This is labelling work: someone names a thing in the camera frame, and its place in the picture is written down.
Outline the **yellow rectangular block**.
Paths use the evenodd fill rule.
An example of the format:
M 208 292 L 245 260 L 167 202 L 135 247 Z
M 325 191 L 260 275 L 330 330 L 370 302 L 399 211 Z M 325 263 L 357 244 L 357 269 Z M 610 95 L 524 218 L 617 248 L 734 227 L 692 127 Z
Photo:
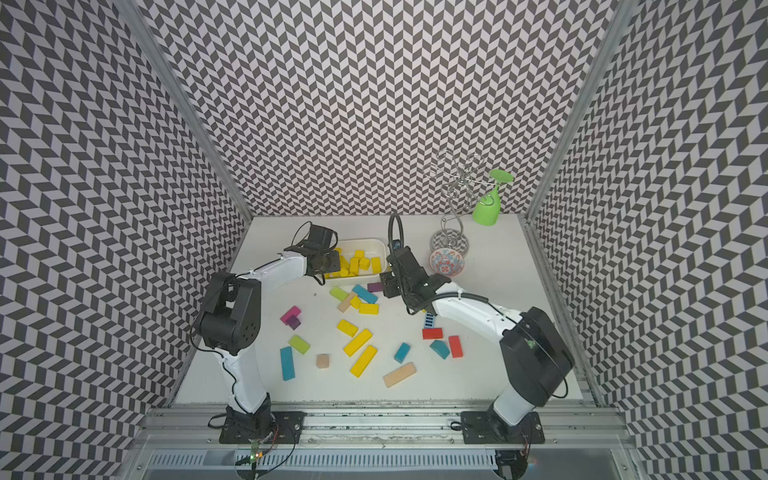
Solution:
M 349 272 L 352 276 L 357 276 L 360 271 L 359 258 L 353 257 L 349 262 Z

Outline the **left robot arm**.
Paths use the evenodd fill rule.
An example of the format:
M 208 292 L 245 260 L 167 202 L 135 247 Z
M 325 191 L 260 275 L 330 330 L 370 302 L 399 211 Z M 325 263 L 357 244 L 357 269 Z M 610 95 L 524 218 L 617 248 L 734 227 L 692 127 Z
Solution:
M 262 296 L 302 277 L 322 285 L 327 274 L 340 270 L 337 232 L 310 221 L 305 226 L 308 232 L 294 237 L 277 258 L 244 273 L 215 273 L 193 324 L 202 350 L 217 355 L 232 379 L 225 426 L 243 427 L 256 438 L 266 436 L 273 424 L 253 346 L 261 330 Z

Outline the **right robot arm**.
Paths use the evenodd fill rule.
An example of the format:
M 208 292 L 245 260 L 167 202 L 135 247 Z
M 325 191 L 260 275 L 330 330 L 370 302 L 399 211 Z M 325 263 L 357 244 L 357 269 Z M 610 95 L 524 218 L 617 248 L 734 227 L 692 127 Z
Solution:
M 407 246 L 391 252 L 387 263 L 390 271 L 381 275 L 386 297 L 399 296 L 411 315 L 425 310 L 455 321 L 499 349 L 507 381 L 489 408 L 493 421 L 515 427 L 569 387 L 574 358 L 544 310 L 505 308 L 445 275 L 429 275 Z

